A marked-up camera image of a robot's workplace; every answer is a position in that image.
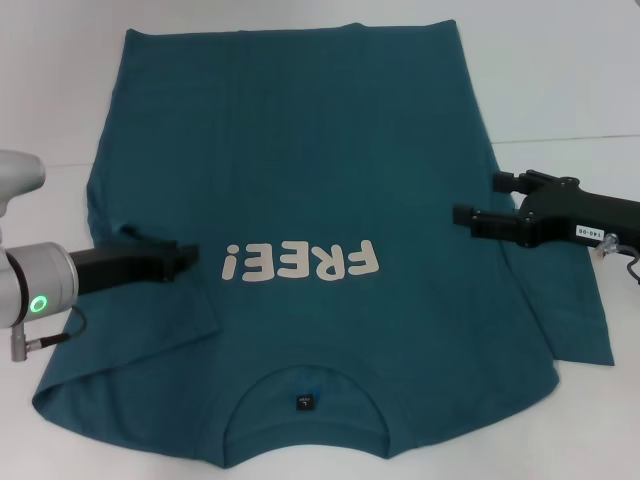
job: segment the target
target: green indicator light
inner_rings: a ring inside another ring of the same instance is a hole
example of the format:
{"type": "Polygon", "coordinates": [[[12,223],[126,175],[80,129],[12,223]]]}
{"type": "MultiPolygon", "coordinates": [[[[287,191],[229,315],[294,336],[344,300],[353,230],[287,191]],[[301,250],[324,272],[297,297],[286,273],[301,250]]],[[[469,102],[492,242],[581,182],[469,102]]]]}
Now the green indicator light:
{"type": "Polygon", "coordinates": [[[31,305],[29,305],[29,308],[33,313],[38,313],[44,310],[46,306],[47,306],[47,297],[45,297],[44,295],[40,295],[34,298],[33,300],[31,300],[31,305]]]}

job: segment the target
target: teal t-shirt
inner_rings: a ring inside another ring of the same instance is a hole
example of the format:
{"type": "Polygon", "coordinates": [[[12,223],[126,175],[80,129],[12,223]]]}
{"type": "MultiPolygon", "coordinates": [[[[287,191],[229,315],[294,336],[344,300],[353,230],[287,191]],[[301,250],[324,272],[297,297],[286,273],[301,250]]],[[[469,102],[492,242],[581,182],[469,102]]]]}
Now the teal t-shirt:
{"type": "Polygon", "coordinates": [[[454,203],[513,208],[496,170],[453,21],[129,31],[91,233],[131,226],[201,258],[172,284],[81,297],[89,327],[34,406],[221,467],[302,443],[388,458],[527,408],[554,358],[613,359],[585,248],[453,225],[454,203]]]}

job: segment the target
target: cable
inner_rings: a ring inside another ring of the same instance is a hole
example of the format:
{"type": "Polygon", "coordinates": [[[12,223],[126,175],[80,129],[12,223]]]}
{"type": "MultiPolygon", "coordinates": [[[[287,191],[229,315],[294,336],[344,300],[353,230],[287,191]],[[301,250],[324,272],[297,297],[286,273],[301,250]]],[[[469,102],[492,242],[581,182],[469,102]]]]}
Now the cable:
{"type": "Polygon", "coordinates": [[[76,312],[76,314],[82,320],[82,325],[80,326],[80,328],[73,333],[59,333],[58,335],[52,335],[50,337],[42,337],[41,339],[38,340],[40,342],[40,348],[47,348],[47,347],[50,347],[51,345],[58,345],[60,343],[64,343],[67,340],[70,340],[74,337],[82,335],[82,333],[87,329],[87,323],[88,323],[87,316],[84,314],[84,312],[80,310],[79,307],[76,307],[75,305],[71,307],[71,310],[76,312]]]}
{"type": "Polygon", "coordinates": [[[633,255],[633,257],[634,257],[633,260],[631,260],[627,264],[627,271],[629,272],[629,275],[631,275],[633,278],[636,279],[636,282],[638,282],[638,285],[640,285],[640,275],[638,275],[636,272],[634,272],[633,269],[631,268],[636,263],[638,263],[638,261],[640,261],[640,253],[638,253],[638,250],[636,250],[633,247],[629,247],[627,245],[618,245],[617,251],[618,252],[626,252],[626,253],[630,253],[631,255],[633,255]]]}

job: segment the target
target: shirt tag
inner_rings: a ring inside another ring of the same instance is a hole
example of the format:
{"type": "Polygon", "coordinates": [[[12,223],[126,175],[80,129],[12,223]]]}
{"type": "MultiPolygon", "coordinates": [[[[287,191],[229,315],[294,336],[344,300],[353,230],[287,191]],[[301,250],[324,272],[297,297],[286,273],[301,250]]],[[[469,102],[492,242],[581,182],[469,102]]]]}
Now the shirt tag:
{"type": "Polygon", "coordinates": [[[296,410],[313,410],[313,395],[298,395],[296,397],[296,410]]]}

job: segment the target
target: white table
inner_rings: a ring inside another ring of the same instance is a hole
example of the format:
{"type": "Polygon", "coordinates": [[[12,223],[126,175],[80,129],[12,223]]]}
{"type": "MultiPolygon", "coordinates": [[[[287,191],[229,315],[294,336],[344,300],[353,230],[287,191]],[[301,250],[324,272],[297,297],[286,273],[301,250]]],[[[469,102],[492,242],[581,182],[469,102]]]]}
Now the white table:
{"type": "MultiPolygon", "coordinates": [[[[635,0],[0,0],[0,148],[39,155],[45,186],[15,199],[6,246],[90,245],[84,186],[124,33],[426,25],[454,18],[500,165],[573,175],[640,201],[640,7],[635,0]]],[[[636,479],[640,476],[640,288],[625,259],[596,264],[617,365],[560,362],[533,408],[392,460],[347,449],[277,450],[231,470],[140,453],[46,423],[31,396],[50,351],[13,364],[0,331],[4,479],[636,479]]],[[[64,321],[27,325],[57,332],[64,321]]]]}

